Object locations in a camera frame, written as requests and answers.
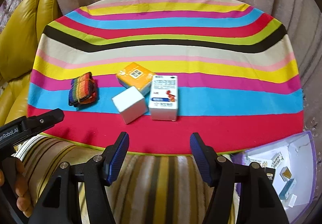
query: blue stripe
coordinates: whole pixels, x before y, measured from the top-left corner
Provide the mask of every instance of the blue stripe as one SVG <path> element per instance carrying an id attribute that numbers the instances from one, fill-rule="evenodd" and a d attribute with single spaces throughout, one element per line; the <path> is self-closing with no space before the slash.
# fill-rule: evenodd
<path id="1" fill-rule="evenodd" d="M 100 29 L 138 29 L 154 27 L 242 27 L 256 21 L 262 11 L 252 9 L 250 13 L 240 18 L 161 18 L 161 19 L 140 19 L 140 20 L 93 20 L 88 19 L 76 11 L 66 16 L 78 23 Z"/>
<path id="2" fill-rule="evenodd" d="M 28 104 L 39 109 L 118 113 L 111 98 L 124 91 L 123 87 L 99 88 L 99 100 L 83 108 L 68 106 L 68 90 L 47 91 L 30 83 Z M 238 116 L 291 114 L 303 109 L 302 89 L 291 94 L 179 87 L 181 116 Z"/>

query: red stripe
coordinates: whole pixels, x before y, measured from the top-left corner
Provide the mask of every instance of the red stripe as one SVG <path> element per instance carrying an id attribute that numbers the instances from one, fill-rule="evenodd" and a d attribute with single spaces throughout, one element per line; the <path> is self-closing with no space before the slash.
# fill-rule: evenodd
<path id="1" fill-rule="evenodd" d="M 28 105 L 28 116 L 48 110 Z M 119 114 L 64 111 L 64 121 L 46 133 L 97 147 L 115 142 L 122 131 L 130 135 L 129 151 L 190 154 L 189 137 L 198 132 L 216 152 L 257 147 L 302 132 L 303 111 L 257 116 L 181 116 L 176 122 L 141 116 L 125 125 Z"/>
<path id="2" fill-rule="evenodd" d="M 56 21 L 71 29 L 91 34 L 103 39 L 115 39 L 136 35 L 156 35 L 156 34 L 184 34 L 198 35 L 210 37 L 227 37 L 227 38 L 244 38 L 252 36 L 265 28 L 273 19 L 272 16 L 263 13 L 253 23 L 234 28 L 213 28 L 213 27 L 155 27 L 155 28 L 140 28 L 140 29 L 100 29 L 93 28 L 81 23 L 78 23 L 66 16 L 63 16 Z"/>

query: metal bolt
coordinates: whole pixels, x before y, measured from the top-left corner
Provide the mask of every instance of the metal bolt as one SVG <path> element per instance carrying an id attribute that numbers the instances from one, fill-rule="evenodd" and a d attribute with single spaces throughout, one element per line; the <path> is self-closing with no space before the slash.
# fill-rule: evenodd
<path id="1" fill-rule="evenodd" d="M 67 168 L 67 167 L 68 167 L 68 163 L 67 163 L 67 162 L 62 162 L 62 163 L 60 164 L 60 167 L 61 167 L 62 169 L 65 169 L 65 168 Z"/>
<path id="2" fill-rule="evenodd" d="M 253 162 L 253 163 L 252 163 L 252 167 L 253 167 L 254 169 L 259 169 L 259 168 L 260 168 L 260 165 L 259 165 L 257 162 Z"/>
<path id="3" fill-rule="evenodd" d="M 226 161 L 226 158 L 224 156 L 219 156 L 219 157 L 217 157 L 217 160 L 218 160 L 218 162 L 223 163 Z"/>
<path id="4" fill-rule="evenodd" d="M 102 158 L 103 158 L 103 157 L 102 157 L 101 155 L 96 155 L 96 156 L 94 156 L 94 157 L 93 157 L 93 160 L 94 160 L 94 161 L 96 161 L 96 162 L 98 162 L 98 161 L 100 161 Z"/>

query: table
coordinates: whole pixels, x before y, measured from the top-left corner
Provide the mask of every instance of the table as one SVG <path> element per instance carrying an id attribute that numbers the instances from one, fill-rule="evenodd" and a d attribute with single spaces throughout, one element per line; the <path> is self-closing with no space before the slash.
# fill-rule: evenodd
<path id="1" fill-rule="evenodd" d="M 125 90 L 115 74 L 131 62 L 178 76 L 176 122 L 146 113 L 124 124 L 111 98 Z M 71 79 L 89 71 L 99 100 L 68 106 Z M 51 22 L 31 74 L 28 115 L 54 108 L 65 119 L 47 134 L 102 149 L 126 131 L 135 153 L 190 154 L 193 132 L 217 152 L 233 152 L 303 128 L 285 27 L 235 0 L 102 0 Z"/>

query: yellow leather chair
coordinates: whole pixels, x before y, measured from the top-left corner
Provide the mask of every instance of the yellow leather chair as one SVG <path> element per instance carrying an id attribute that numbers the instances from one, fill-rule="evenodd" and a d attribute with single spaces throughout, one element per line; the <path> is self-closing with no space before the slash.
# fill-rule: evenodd
<path id="1" fill-rule="evenodd" d="M 57 0 L 23 0 L 0 34 L 0 126 L 27 114 L 30 71 L 45 26 L 61 16 Z"/>

